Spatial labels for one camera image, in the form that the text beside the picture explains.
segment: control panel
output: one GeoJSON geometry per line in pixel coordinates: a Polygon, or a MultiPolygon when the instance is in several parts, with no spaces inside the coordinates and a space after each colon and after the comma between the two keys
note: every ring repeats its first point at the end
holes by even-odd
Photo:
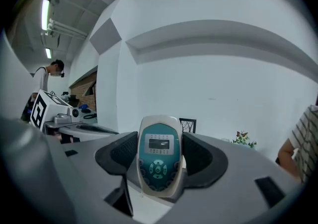
{"type": "Polygon", "coordinates": [[[144,193],[169,197],[175,192],[182,173],[182,128],[170,116],[147,116],[138,136],[137,170],[144,193]]]}

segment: fluorescent light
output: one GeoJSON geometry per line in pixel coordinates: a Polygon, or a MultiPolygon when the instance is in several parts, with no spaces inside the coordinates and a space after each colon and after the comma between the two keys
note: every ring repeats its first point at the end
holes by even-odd
{"type": "Polygon", "coordinates": [[[48,57],[49,59],[51,59],[51,50],[48,49],[48,48],[46,48],[46,49],[45,49],[45,52],[46,52],[47,57],[48,57]]]}
{"type": "Polygon", "coordinates": [[[48,14],[49,14],[49,0],[43,0],[42,2],[42,29],[47,30],[48,29],[48,14]]]}

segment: black and white marker cube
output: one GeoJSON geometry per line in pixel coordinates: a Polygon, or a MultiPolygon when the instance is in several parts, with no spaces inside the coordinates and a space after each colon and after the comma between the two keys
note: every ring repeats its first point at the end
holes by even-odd
{"type": "Polygon", "coordinates": [[[53,121],[58,114],[67,114],[71,106],[58,96],[40,90],[32,109],[31,123],[43,130],[45,122],[53,121]]]}

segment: person's arm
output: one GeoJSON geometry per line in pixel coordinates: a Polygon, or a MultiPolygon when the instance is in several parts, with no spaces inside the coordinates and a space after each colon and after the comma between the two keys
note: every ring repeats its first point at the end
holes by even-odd
{"type": "Polygon", "coordinates": [[[291,173],[297,180],[301,181],[295,162],[292,159],[294,150],[295,148],[292,143],[287,139],[278,152],[278,158],[281,167],[291,173]]]}

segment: brick wall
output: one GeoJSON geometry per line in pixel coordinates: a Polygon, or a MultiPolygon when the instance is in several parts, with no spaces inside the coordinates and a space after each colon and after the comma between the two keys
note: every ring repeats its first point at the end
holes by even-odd
{"type": "Polygon", "coordinates": [[[96,80],[97,72],[94,72],[87,77],[83,78],[81,81],[77,82],[71,87],[71,94],[76,95],[76,99],[79,99],[78,106],[87,104],[88,107],[96,111],[95,97],[94,95],[83,96],[92,83],[96,80]]]}

